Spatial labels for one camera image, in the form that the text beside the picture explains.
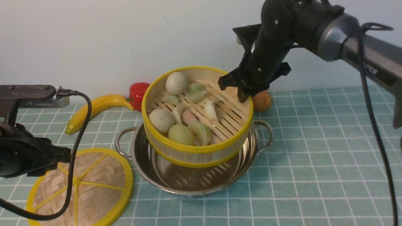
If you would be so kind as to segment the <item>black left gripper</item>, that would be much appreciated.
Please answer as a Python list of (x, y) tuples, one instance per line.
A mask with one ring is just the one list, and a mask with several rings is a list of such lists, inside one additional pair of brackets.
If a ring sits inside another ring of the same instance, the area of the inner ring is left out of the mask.
[(1, 122), (0, 176), (43, 176), (56, 170), (58, 163), (69, 163), (71, 149), (52, 144), (44, 137), (35, 137), (21, 124), (13, 127)]

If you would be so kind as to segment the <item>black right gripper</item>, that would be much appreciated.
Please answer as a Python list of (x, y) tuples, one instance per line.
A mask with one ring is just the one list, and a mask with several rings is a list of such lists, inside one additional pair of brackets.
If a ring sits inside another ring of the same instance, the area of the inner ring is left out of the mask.
[(218, 80), (220, 90), (237, 89), (237, 98), (244, 103), (252, 94), (269, 88), (270, 83), (283, 75), (280, 68), (291, 47), (288, 37), (275, 37), (262, 24), (233, 28), (245, 49), (237, 68)]

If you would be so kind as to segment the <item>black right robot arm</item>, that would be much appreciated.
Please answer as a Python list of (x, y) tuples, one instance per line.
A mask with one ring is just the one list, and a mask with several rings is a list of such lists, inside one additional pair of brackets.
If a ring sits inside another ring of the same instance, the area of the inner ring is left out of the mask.
[(233, 28), (245, 53), (239, 66), (218, 80), (221, 90), (238, 89), (242, 103), (290, 73), (287, 53), (301, 47), (321, 59), (344, 60), (395, 96), (393, 126), (401, 127), (401, 47), (366, 34), (392, 30), (377, 23), (359, 24), (356, 17), (327, 0), (266, 0), (261, 23)]

